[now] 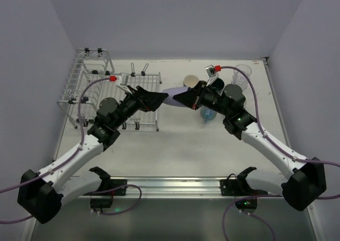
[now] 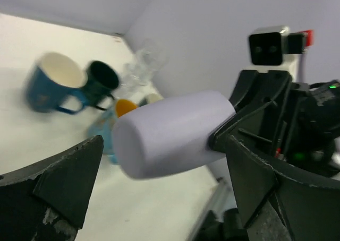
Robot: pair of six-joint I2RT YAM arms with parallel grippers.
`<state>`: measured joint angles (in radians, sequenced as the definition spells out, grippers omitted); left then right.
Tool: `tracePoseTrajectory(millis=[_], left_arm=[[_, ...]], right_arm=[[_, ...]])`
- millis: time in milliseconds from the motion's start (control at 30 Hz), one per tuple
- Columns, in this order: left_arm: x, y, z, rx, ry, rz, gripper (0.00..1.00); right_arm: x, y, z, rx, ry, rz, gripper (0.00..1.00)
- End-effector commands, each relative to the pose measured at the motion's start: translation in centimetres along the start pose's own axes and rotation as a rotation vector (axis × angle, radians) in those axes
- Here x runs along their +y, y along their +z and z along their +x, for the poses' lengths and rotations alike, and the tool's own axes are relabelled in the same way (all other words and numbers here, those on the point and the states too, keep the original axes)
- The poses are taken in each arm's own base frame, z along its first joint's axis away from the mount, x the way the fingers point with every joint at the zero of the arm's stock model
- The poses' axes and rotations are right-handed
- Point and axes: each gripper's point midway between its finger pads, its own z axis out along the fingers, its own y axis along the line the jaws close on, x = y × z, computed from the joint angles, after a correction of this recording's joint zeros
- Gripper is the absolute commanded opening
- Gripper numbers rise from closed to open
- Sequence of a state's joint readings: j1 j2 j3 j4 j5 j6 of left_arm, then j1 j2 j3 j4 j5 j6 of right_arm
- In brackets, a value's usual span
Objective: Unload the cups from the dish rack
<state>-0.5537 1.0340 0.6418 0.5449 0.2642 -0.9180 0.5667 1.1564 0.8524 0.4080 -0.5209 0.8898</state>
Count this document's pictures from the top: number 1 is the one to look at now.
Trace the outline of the dark green mug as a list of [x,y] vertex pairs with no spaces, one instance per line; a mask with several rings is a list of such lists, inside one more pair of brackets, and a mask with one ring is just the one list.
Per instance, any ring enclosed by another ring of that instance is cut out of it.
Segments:
[[221,91],[223,91],[225,83],[222,79],[217,78],[212,84],[211,84],[212,88],[216,91],[218,91],[219,93]]

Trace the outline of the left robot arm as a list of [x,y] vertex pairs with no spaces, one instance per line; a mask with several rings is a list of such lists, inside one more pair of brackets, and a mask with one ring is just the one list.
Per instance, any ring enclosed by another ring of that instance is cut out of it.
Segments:
[[51,221],[68,202],[87,193],[108,193],[109,174],[99,167],[83,177],[72,176],[88,161],[102,154],[120,135],[118,128],[138,111],[155,112],[168,93],[127,87],[123,100],[104,98],[94,123],[81,131],[80,141],[59,159],[37,172],[29,169],[20,180],[17,202],[39,223]]

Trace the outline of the light blue patterned mug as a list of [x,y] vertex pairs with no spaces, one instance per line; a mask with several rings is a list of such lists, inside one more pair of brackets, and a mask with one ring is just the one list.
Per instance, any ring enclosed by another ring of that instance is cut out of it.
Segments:
[[202,106],[200,108],[200,116],[202,117],[204,123],[208,123],[209,121],[216,118],[217,112],[210,108]]

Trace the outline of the clear plastic cup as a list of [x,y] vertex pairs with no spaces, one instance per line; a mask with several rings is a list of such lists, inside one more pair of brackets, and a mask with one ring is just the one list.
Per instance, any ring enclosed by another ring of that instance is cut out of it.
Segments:
[[[236,68],[241,70],[247,77],[250,77],[252,74],[252,69],[248,65],[239,64],[236,66]],[[237,70],[234,70],[232,84],[238,85],[244,91],[247,89],[249,83],[243,74]]]

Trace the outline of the blue mug white interior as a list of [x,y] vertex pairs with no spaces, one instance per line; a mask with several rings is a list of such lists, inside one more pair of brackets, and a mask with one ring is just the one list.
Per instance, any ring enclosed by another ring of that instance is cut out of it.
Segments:
[[185,87],[188,88],[194,88],[197,83],[199,82],[199,78],[195,75],[187,75],[184,79],[183,79],[183,85]]

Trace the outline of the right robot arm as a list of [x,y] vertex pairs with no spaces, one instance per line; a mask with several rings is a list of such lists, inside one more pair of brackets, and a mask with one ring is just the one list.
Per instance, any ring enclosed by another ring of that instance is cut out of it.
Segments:
[[255,148],[281,171],[287,179],[281,185],[282,196],[294,209],[303,211],[326,190],[324,164],[316,157],[293,154],[291,148],[265,131],[259,119],[244,108],[245,96],[238,85],[228,84],[219,93],[199,81],[173,99],[193,110],[204,106],[223,115],[229,134]]

